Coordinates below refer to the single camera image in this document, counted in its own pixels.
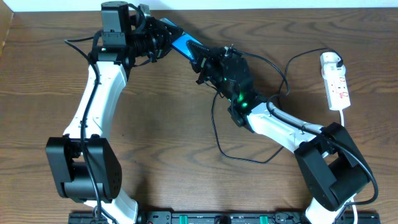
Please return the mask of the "white power strip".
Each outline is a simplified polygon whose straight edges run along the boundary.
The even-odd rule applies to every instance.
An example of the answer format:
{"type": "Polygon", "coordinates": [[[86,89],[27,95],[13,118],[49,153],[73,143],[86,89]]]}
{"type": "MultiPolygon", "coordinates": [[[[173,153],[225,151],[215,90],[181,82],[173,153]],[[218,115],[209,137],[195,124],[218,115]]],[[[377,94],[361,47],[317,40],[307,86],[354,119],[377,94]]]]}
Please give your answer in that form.
{"type": "Polygon", "coordinates": [[[337,67],[337,64],[325,63],[321,72],[329,109],[339,111],[349,107],[351,101],[345,77],[345,66],[337,67]]]}

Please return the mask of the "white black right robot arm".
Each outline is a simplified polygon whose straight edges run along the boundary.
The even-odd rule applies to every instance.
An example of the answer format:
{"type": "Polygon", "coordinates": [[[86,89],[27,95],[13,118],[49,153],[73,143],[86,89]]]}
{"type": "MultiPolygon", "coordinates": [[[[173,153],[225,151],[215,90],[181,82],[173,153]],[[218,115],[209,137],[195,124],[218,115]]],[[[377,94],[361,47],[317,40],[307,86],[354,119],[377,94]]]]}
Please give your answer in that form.
{"type": "Polygon", "coordinates": [[[373,203],[379,193],[374,174],[346,128],[304,122],[280,110],[254,87],[245,59],[234,47],[209,49],[189,40],[198,84],[212,83],[230,102],[228,111],[239,127],[273,139],[291,151],[312,195],[305,217],[310,223],[333,223],[346,207],[373,203]]]}

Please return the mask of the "blue screen Galaxy smartphone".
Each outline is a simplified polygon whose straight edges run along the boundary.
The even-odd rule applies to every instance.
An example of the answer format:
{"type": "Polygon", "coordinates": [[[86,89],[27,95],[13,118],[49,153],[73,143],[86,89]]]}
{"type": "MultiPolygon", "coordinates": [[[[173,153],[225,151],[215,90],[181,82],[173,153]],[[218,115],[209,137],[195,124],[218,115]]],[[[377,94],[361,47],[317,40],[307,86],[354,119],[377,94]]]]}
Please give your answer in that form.
{"type": "Polygon", "coordinates": [[[160,21],[172,26],[173,28],[177,28],[182,31],[181,36],[172,42],[172,48],[190,60],[191,55],[190,55],[190,52],[188,51],[187,42],[194,41],[194,42],[198,42],[200,44],[201,44],[201,42],[199,42],[198,40],[193,38],[190,34],[186,33],[181,27],[177,26],[169,19],[164,17],[164,18],[161,18],[160,21]]]}

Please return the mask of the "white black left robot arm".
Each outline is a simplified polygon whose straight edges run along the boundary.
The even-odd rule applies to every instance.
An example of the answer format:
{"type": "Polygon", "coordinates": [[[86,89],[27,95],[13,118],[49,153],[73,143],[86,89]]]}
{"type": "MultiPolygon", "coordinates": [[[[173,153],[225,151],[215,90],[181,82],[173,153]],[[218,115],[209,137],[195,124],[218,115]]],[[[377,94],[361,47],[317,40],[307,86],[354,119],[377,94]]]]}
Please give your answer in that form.
{"type": "Polygon", "coordinates": [[[88,81],[78,109],[45,151],[59,196],[92,207],[87,223],[135,223],[138,204],[121,187],[121,165],[109,144],[113,116],[136,58],[165,57],[183,31],[152,17],[145,4],[104,2],[101,18],[85,54],[88,81]]]}

